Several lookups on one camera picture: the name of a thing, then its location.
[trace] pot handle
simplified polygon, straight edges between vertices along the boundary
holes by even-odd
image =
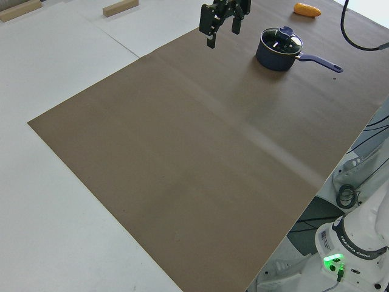
[[[316,62],[324,67],[327,67],[328,69],[332,70],[332,71],[335,71],[336,73],[342,73],[343,72],[343,68],[334,64],[334,63],[331,63],[330,61],[327,61],[327,60],[324,60],[323,58],[320,58],[318,56],[315,56],[315,55],[307,55],[307,54],[303,54],[303,53],[300,53],[299,55],[297,55],[295,57],[298,61],[313,61],[313,62]]]

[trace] brown paper sheet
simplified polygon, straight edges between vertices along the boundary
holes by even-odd
[[[341,6],[311,2],[316,19],[253,0],[216,49],[194,30],[29,122],[185,292],[244,291],[389,93],[388,52],[352,48]],[[283,25],[344,73],[263,68],[260,32]],[[366,46],[389,37],[346,25]]]

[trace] wooden block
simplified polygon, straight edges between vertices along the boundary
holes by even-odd
[[[0,20],[6,22],[42,7],[40,0],[30,0],[0,12]]]
[[[139,0],[123,0],[103,8],[103,14],[107,17],[118,14],[139,5]]]

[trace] green indicator light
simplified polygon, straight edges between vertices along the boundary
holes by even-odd
[[[330,269],[330,266],[332,264],[332,262],[339,262],[340,259],[344,258],[343,254],[333,254],[333,255],[329,255],[327,257],[325,257],[323,259],[324,261],[324,266],[327,268],[327,269]]]

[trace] pot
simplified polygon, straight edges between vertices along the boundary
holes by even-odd
[[[343,68],[315,55],[303,54],[303,41],[290,27],[266,29],[261,33],[261,41],[256,50],[256,59],[266,68],[287,71],[295,60],[313,61],[336,73]]]

